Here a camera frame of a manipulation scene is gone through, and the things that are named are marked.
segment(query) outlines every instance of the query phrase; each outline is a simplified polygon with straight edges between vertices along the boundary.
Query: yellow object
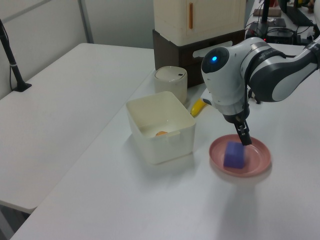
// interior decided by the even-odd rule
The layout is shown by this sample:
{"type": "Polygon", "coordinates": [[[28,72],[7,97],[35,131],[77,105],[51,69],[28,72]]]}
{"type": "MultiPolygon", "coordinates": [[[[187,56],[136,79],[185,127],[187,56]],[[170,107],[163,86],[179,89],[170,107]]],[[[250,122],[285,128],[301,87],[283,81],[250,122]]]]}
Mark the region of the yellow object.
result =
{"type": "Polygon", "coordinates": [[[190,113],[192,117],[196,117],[206,105],[207,104],[201,98],[199,98],[191,108],[190,113]]]}
{"type": "Polygon", "coordinates": [[[166,132],[166,131],[160,131],[160,132],[158,132],[157,134],[156,134],[156,136],[160,136],[160,135],[163,135],[163,134],[167,134],[168,132],[166,132]]]}

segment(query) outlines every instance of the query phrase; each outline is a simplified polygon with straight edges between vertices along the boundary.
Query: floor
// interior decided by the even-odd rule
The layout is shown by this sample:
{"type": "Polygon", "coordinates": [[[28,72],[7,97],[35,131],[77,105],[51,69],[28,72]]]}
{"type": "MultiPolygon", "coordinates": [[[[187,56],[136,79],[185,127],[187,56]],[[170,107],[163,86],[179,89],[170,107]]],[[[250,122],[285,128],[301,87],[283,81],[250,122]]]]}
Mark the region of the floor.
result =
{"type": "Polygon", "coordinates": [[[0,240],[9,240],[30,215],[0,205],[0,240]]]}

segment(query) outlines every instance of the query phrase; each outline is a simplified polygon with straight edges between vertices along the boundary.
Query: drawer handle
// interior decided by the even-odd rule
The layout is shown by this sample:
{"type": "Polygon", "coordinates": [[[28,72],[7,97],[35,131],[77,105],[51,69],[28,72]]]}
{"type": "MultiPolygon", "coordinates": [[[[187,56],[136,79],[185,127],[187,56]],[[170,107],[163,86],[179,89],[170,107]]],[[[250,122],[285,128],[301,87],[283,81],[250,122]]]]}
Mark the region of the drawer handle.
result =
{"type": "Polygon", "coordinates": [[[194,4],[192,2],[189,3],[189,28],[194,28],[194,4]]]}

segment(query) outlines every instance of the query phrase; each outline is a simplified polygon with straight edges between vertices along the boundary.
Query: white lid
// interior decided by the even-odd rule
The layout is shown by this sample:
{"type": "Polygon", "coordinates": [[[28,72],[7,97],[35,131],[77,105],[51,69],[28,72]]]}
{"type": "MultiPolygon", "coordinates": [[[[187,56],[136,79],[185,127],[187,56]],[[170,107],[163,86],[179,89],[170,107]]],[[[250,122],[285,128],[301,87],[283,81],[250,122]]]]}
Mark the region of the white lid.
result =
{"type": "Polygon", "coordinates": [[[174,81],[180,80],[186,75],[187,71],[178,66],[163,66],[155,73],[155,77],[160,80],[174,81]]]}

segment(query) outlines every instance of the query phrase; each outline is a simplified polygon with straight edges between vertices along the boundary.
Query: orange object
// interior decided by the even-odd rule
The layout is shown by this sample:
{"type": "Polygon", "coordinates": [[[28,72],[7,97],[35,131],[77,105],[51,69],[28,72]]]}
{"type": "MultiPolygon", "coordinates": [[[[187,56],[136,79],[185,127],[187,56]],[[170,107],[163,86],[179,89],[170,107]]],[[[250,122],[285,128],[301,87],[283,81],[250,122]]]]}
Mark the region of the orange object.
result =
{"type": "Polygon", "coordinates": [[[158,133],[156,134],[156,136],[160,136],[160,135],[163,135],[163,134],[167,134],[167,132],[166,132],[166,131],[160,131],[160,132],[158,132],[158,133]]]}

